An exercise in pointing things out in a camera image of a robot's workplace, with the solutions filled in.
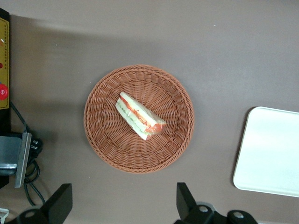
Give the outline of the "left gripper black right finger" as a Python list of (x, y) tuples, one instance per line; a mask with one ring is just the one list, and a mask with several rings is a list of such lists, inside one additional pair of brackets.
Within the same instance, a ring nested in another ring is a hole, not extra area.
[(180, 219), (175, 224), (227, 224), (227, 217), (218, 213), (213, 205), (196, 202), (187, 184), (177, 183), (176, 207)]

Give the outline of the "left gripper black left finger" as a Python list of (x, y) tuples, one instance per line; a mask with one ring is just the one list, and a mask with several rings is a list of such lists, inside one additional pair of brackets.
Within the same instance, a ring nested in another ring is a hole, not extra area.
[(64, 183), (40, 208), (31, 208), (14, 219), (15, 224), (62, 224), (72, 210), (72, 184)]

